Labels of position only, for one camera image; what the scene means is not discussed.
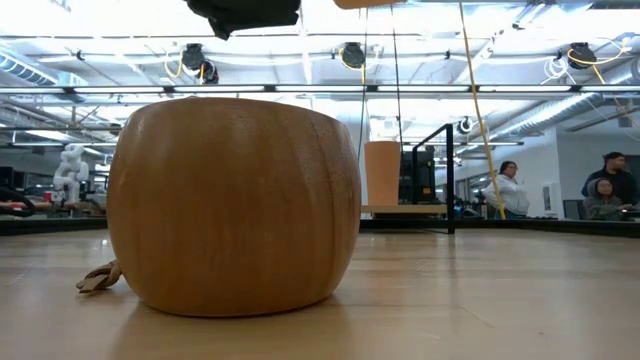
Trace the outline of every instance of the yellow rope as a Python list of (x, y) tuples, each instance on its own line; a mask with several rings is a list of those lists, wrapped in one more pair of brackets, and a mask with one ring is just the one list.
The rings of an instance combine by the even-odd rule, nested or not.
[(467, 54), (467, 65), (469, 66), (469, 79), (471, 79), (471, 92), (473, 93), (473, 103), (476, 108), (476, 116), (478, 117), (478, 124), (480, 125), (480, 133), (482, 134), (482, 141), (484, 142), (484, 153), (487, 155), (487, 161), (489, 162), (489, 176), (491, 177), (491, 183), (493, 184), (493, 190), (496, 192), (496, 199), (498, 200), (498, 210), (500, 211), (500, 217), (502, 220), (506, 219), (504, 213), (504, 204), (502, 203), (502, 197), (500, 196), (500, 189), (498, 189), (498, 182), (496, 181), (496, 174), (493, 170), (493, 159), (491, 158), (491, 149), (489, 148), (489, 141), (487, 140), (487, 132), (484, 126), (484, 120), (480, 115), (480, 105), (478, 105), (478, 93), (476, 92), (476, 81), (473, 75), (473, 65), (471, 64), (471, 51), (469, 50), (469, 37), (467, 36), (467, 27), (464, 22), (464, 8), (462, 1), (458, 1), (460, 8), (460, 19), (462, 20), (462, 32), (464, 34), (464, 47)]
[(584, 61), (584, 60), (580, 60), (580, 59), (576, 59), (574, 58), (571, 54), (573, 53), (573, 49), (567, 51), (567, 57), (579, 64), (584, 64), (584, 65), (604, 65), (607, 63), (610, 63), (612, 61), (618, 60), (618, 58), (620, 58), (620, 56), (622, 56), (622, 54), (624, 54), (624, 50), (620, 49), (620, 52), (618, 52), (618, 55), (607, 59), (607, 60), (603, 60), (603, 61)]

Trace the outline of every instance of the seated person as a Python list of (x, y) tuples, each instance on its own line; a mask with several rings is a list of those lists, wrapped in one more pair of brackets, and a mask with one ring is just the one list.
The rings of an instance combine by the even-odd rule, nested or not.
[(630, 208), (631, 205), (623, 205), (620, 198), (614, 196), (614, 189), (609, 179), (595, 179), (587, 184), (589, 197), (584, 201), (587, 210), (587, 219), (620, 221), (622, 220), (622, 210)]

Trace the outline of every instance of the man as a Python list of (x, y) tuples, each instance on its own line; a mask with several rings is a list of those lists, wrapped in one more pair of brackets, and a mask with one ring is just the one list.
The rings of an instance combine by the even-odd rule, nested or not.
[(624, 171), (625, 158), (619, 152), (612, 152), (604, 156), (604, 168), (589, 175), (582, 187), (582, 195), (589, 196), (587, 185), (595, 179), (608, 179), (613, 184), (616, 197), (623, 204), (635, 205), (638, 203), (638, 185), (631, 174)]

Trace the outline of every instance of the ventilation duct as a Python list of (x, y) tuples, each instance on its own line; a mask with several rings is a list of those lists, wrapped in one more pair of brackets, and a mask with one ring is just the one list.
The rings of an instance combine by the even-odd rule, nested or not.
[[(35, 86), (84, 86), (87, 82), (65, 71), (43, 69), (39, 65), (32, 65), (31, 61), (22, 55), (0, 47), (0, 70), (14, 75)], [(60, 95), (64, 100), (83, 102), (85, 99), (78, 95)]]
[[(640, 84), (639, 58), (626, 62), (608, 72), (603, 77), (607, 84), (632, 85)], [(588, 84), (600, 84), (595, 79)], [(605, 99), (600, 93), (583, 93), (557, 101), (547, 101), (527, 112), (520, 114), (505, 123), (503, 130), (491, 136), (491, 140), (500, 140), (510, 136), (526, 136), (542, 131), (562, 121), (571, 119), (577, 115), (601, 106)]]

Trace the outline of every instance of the woman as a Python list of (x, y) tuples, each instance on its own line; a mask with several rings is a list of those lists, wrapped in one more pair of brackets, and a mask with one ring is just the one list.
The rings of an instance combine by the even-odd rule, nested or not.
[[(524, 219), (529, 211), (529, 200), (527, 192), (518, 185), (515, 179), (518, 172), (518, 165), (513, 161), (505, 161), (500, 165), (500, 174), (496, 176), (500, 198), (504, 205), (504, 214), (507, 220)], [(483, 192), (487, 202), (494, 208), (500, 209), (493, 182)], [(502, 219), (500, 210), (496, 211), (496, 219)]]
[(631, 205), (622, 205), (622, 200), (614, 196), (613, 190), (613, 184), (606, 178), (595, 179), (587, 184), (589, 197), (584, 201), (584, 207), (589, 220), (622, 220), (622, 210)]

